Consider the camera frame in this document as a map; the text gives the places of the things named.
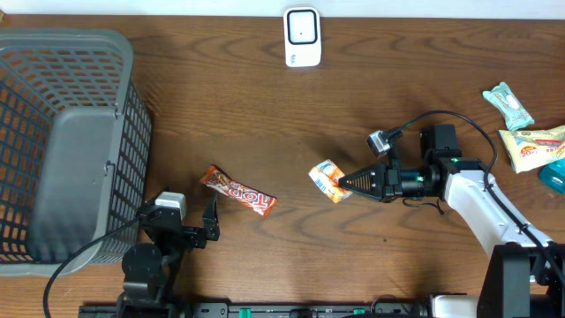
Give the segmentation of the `small orange snack packet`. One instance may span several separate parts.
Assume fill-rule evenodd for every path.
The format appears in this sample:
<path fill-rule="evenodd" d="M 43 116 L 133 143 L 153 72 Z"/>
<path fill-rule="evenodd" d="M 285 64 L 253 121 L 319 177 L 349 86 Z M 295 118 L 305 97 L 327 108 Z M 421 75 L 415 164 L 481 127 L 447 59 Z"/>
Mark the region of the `small orange snack packet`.
<path fill-rule="evenodd" d="M 352 195 L 352 191 L 341 188 L 339 179 L 345 174 L 335 163 L 327 159 L 308 172 L 314 184 L 334 203 L 339 203 Z"/>

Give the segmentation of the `brown chocolate bar wrapper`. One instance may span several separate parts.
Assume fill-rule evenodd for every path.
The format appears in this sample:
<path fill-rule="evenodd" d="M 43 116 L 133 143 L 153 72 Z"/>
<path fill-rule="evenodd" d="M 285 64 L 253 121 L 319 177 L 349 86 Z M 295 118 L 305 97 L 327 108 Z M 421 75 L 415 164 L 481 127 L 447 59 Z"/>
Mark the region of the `brown chocolate bar wrapper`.
<path fill-rule="evenodd" d="M 267 217 L 278 202 L 275 196 L 237 182 L 214 165 L 208 167 L 200 183 L 240 202 L 262 217 Z"/>

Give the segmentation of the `light teal wet wipes pack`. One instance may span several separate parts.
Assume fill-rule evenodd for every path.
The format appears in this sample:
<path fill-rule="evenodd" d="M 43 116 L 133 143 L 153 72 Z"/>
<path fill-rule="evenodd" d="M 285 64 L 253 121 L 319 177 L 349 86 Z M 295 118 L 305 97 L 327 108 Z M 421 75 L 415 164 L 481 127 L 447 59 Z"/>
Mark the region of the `light teal wet wipes pack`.
<path fill-rule="evenodd" d="M 507 83 L 501 82 L 491 90 L 483 91 L 482 96 L 502 114 L 508 130 L 516 131 L 535 123 Z"/>

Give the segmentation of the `yellow snack bag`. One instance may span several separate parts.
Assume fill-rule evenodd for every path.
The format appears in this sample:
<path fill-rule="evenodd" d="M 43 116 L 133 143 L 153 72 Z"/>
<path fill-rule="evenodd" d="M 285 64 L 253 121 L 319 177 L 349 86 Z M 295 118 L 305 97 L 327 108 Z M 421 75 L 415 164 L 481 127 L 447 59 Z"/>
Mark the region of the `yellow snack bag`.
<path fill-rule="evenodd" d="M 499 130 L 516 173 L 534 170 L 564 158 L 564 126 L 548 130 Z"/>

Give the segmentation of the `teal mouthwash bottle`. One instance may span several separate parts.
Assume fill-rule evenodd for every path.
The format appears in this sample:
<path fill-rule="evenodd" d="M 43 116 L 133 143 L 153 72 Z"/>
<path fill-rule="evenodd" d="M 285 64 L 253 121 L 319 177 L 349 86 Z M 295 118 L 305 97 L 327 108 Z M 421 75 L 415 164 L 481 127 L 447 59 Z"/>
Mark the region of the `teal mouthwash bottle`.
<path fill-rule="evenodd" d="M 565 194 L 565 159 L 546 165 L 539 173 L 540 181 L 560 194 Z"/>

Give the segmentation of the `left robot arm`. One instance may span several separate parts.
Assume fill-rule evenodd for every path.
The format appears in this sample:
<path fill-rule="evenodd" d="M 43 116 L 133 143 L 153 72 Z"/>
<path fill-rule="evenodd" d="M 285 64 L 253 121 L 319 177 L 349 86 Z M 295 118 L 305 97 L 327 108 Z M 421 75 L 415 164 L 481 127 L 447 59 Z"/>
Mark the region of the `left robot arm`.
<path fill-rule="evenodd" d="M 138 243 L 124 255 L 122 269 L 126 298 L 148 303 L 164 302 L 170 295 L 185 255 L 220 238 L 216 195 L 207 204 L 200 227 L 183 224 L 186 214 L 186 199 L 181 193 L 162 192 L 139 207 L 136 216 L 140 228 L 151 241 Z"/>

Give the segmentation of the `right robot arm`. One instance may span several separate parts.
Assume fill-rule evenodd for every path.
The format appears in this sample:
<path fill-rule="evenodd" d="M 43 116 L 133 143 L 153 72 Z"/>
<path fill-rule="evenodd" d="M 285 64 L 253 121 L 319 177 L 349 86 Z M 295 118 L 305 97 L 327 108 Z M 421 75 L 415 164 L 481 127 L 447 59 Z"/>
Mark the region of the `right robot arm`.
<path fill-rule="evenodd" d="M 564 246 L 536 229 L 498 187 L 478 158 L 465 157 L 453 125 L 420 132 L 423 166 L 404 169 L 398 132 L 372 133 L 368 144 L 386 163 L 339 179 L 341 188 L 372 201 L 405 205 L 445 202 L 471 229 L 489 258 L 480 294 L 432 294 L 409 317 L 562 317 Z"/>

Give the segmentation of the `white barcode scanner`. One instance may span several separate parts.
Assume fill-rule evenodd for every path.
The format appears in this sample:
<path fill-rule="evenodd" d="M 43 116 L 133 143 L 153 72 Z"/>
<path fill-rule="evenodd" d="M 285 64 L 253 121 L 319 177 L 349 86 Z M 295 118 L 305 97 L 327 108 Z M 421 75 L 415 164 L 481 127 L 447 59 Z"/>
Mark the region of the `white barcode scanner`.
<path fill-rule="evenodd" d="M 313 7 L 289 8 L 283 14 L 285 63 L 313 67 L 321 61 L 320 14 Z"/>

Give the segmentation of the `grey plastic shopping basket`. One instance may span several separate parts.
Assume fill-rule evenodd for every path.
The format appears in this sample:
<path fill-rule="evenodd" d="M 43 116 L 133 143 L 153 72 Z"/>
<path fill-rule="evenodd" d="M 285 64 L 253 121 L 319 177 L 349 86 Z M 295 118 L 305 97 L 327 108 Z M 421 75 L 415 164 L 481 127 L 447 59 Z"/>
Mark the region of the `grey plastic shopping basket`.
<path fill-rule="evenodd" d="M 114 31 L 2 31 L 3 276 L 118 262 L 136 242 L 152 125 L 133 60 Z"/>

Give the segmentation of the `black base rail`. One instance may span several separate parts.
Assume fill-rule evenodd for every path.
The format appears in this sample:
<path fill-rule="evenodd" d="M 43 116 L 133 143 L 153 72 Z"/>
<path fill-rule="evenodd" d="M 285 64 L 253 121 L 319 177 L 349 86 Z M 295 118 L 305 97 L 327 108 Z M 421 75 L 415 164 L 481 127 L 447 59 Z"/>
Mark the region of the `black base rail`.
<path fill-rule="evenodd" d="M 477 299 L 440 295 L 429 304 L 385 300 L 374 305 L 229 305 L 196 303 L 184 309 L 148 309 L 123 305 L 82 306 L 78 317 L 184 317 L 184 318 L 332 318 L 332 317 L 477 317 Z"/>

